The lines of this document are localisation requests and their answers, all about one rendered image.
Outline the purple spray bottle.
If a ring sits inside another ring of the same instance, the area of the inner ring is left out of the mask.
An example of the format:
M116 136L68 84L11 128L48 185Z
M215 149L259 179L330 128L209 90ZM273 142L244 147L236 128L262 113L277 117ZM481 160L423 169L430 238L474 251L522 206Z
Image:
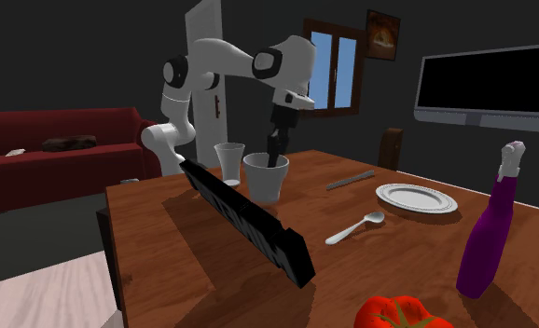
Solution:
M468 298L483 295L497 272L513 218L519 164L525 151L521 141L502 148L488 205L471 230L456 281L457 290Z

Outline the brown framed window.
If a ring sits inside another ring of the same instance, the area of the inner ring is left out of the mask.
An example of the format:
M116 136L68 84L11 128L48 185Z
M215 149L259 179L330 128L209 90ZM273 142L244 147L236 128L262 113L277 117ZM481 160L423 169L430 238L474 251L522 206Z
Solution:
M309 96L315 109L304 118L359 114L366 31L305 19L303 36L316 46Z

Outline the red tomato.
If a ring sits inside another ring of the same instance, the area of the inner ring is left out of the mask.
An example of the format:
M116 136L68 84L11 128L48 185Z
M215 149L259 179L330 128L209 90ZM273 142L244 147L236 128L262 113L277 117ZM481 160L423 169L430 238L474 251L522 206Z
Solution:
M373 296L357 312L353 328L454 328L412 296Z

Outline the white cup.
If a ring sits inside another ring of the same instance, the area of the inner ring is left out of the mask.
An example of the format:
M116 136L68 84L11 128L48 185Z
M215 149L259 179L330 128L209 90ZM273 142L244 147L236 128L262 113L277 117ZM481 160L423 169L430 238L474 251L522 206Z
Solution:
M279 155L275 167L269 167L268 153L252 153L243 158L249 198L256 203L273 204L279 200L289 159Z

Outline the framed wall picture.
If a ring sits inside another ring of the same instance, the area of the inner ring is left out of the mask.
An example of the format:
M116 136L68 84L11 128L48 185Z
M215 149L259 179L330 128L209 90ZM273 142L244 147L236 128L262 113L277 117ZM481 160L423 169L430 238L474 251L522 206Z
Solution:
M369 9L366 14L366 57L394 61L401 20Z

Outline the white plate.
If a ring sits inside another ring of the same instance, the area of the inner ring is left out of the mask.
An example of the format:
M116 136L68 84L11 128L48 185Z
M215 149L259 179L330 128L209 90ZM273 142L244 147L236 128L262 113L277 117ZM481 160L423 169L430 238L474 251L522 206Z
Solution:
M442 214L458 209L452 197L415 184L384 184L376 189L376 194L381 200L412 212Z

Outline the red sofa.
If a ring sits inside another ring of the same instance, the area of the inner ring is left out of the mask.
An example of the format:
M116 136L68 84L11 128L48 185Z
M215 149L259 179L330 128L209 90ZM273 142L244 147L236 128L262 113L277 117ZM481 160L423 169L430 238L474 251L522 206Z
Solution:
M0 112L0 212L161 175L133 107Z

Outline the grey knife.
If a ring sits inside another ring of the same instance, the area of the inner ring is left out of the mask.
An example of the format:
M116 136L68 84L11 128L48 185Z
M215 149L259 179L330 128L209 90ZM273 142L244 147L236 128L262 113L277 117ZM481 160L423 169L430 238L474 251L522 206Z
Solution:
M328 184L325 187L325 190L328 191L328 190L332 190L332 189L335 189L335 188L338 188L338 187L341 187L341 186L344 186L344 185L348 185L348 184L351 184L351 183L366 179L366 178L372 176L373 174L374 174L374 170L365 171L365 172L357 174L357 175L355 175L353 177L345 178L345 179L336 181L336 182L334 182L332 184Z

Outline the long black box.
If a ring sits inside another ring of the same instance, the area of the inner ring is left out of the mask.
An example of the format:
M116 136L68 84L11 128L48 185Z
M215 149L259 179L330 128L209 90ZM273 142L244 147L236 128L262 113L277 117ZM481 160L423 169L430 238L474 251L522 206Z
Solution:
M191 186L249 239L298 287L315 276L304 238L203 167L189 159L180 164Z

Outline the brown wooden chair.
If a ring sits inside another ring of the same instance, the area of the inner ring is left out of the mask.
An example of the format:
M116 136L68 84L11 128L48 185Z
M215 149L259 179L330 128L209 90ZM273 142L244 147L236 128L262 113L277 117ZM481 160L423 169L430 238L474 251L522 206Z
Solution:
M381 137L378 166L391 171L398 170L404 131L398 128L387 129Z

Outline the grey framed television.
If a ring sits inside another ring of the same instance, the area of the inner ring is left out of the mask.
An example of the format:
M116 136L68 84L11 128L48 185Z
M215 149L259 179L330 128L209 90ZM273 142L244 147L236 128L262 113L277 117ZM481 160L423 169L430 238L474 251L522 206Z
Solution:
M539 45L424 56L414 117L539 132Z

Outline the clear glass cup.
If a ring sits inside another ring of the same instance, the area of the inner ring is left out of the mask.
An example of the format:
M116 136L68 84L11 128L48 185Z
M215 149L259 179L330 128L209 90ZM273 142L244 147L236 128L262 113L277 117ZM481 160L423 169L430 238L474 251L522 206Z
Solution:
M214 147L223 175L223 182L229 186L241 183L241 162L245 145L243 143L219 143Z

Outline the white spoon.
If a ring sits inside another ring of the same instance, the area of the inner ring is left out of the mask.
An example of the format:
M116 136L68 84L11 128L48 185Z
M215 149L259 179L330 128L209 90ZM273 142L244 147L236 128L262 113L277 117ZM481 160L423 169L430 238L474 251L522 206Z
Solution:
M340 242L341 240L345 239L347 236L349 236L358 226L364 224L364 223L375 223L375 224L378 224L378 223L381 223L382 221L384 220L384 213L383 212L372 212L370 214L367 214L363 217L363 219L338 232L337 234L329 237L328 239L325 240L325 244L326 245L334 245L338 242Z

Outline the brown wooden table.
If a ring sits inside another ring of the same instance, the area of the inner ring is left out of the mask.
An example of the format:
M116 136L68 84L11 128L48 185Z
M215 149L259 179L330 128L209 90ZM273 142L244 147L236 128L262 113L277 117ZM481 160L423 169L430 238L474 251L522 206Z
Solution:
M111 186L118 287L126 328L352 328L366 300L410 295L454 328L539 328L539 209L514 207L493 284L478 299L455 284L488 197L311 150L292 154L271 208L308 246L315 277L298 288L183 175ZM374 170L332 190L336 181ZM432 188L458 203L431 214L397 208L376 189ZM334 245L325 240L383 212Z

